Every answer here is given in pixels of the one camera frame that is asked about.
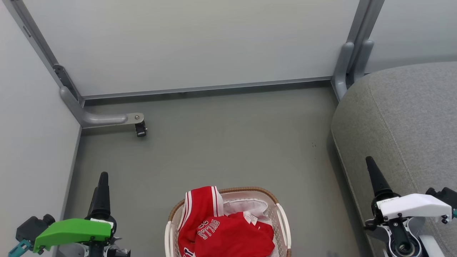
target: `metal bracket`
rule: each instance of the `metal bracket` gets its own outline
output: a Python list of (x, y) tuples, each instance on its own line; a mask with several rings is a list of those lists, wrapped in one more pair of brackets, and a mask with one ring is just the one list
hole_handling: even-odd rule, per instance
[(335, 71), (332, 77), (332, 86), (335, 90), (336, 98), (341, 101), (347, 91), (346, 71), (351, 59), (354, 43), (347, 42), (341, 47), (341, 52), (336, 61)]
[(68, 88), (68, 90), (70, 90), (70, 92), (74, 96), (74, 98), (78, 102), (80, 102), (81, 99), (78, 98), (79, 93), (76, 90), (76, 87), (74, 86), (73, 81), (71, 80), (71, 78), (68, 75), (68, 73), (65, 70), (65, 68), (60, 64), (55, 64), (53, 66), (53, 69), (54, 69), (57, 77), (60, 79), (60, 82), (62, 82), (62, 85), (66, 86)]
[(139, 128), (144, 128), (144, 131), (139, 130), (137, 127), (137, 136), (141, 137), (146, 135), (147, 128), (145, 127), (144, 115), (142, 113), (90, 113), (81, 107), (81, 105), (76, 101), (76, 99), (73, 97), (73, 94), (66, 86), (62, 86), (60, 88), (60, 98), (64, 101), (68, 109), (84, 129), (126, 124), (135, 124), (135, 126), (137, 126), (138, 124)]
[(368, 59), (370, 58), (371, 51), (373, 50), (373, 46), (373, 40), (368, 39), (362, 42), (360, 51), (357, 53), (354, 64), (352, 65), (348, 74), (348, 81), (351, 85), (365, 76), (365, 67), (367, 66)]

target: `red basketball jersey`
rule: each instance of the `red basketball jersey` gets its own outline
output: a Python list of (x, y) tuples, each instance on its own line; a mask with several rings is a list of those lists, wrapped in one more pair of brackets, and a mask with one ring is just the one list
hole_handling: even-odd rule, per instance
[(267, 257), (275, 248), (273, 228), (248, 223), (243, 213), (208, 217), (197, 229), (194, 257)]
[(182, 257), (196, 257), (197, 227), (207, 217), (223, 216), (223, 200), (217, 187), (202, 187), (186, 193), (184, 211), (178, 226), (178, 246)]

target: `white stripe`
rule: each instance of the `white stripe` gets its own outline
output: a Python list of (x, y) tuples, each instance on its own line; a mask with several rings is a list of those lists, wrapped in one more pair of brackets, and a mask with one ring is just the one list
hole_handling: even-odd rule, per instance
[(224, 216), (224, 200), (222, 199), (222, 195), (219, 194), (218, 187), (214, 187), (216, 191), (216, 197), (218, 198), (218, 217)]
[(184, 208), (182, 210), (181, 220), (179, 221), (178, 231), (181, 230), (182, 224), (184, 223), (184, 214), (187, 213), (187, 193), (184, 195)]
[(186, 219), (184, 220), (184, 223), (187, 221), (187, 219), (189, 218), (189, 216), (191, 215), (191, 212), (192, 212), (192, 191), (188, 192), (188, 196), (189, 196), (189, 209), (187, 210), (187, 215), (186, 215)]
[(214, 191), (214, 187), (211, 187), (211, 194), (213, 197), (213, 216), (217, 217), (218, 216), (218, 207), (216, 205), (216, 192)]

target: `white wall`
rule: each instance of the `white wall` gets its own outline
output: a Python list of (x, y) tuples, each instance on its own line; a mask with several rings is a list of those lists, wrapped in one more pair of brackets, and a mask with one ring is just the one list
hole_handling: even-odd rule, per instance
[(60, 219), (80, 125), (3, 2), (0, 35), (0, 249), (6, 256), (25, 220), (46, 213)]
[(83, 96), (332, 76), (359, 0), (25, 0)]
[(385, 0), (371, 33), (365, 72), (457, 61), (457, 1)]

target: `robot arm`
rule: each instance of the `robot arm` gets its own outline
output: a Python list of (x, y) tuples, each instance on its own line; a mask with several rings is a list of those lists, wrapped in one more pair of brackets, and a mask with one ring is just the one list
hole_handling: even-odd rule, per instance
[(47, 214), (43, 220), (31, 217), (17, 228), (16, 239), (20, 242), (8, 253), (8, 257), (20, 257), (27, 251), (42, 254), (52, 246), (78, 243), (84, 257), (130, 257), (130, 251), (114, 245), (117, 223), (111, 216), (108, 173), (102, 172), (94, 190), (89, 213), (84, 219), (56, 222)]

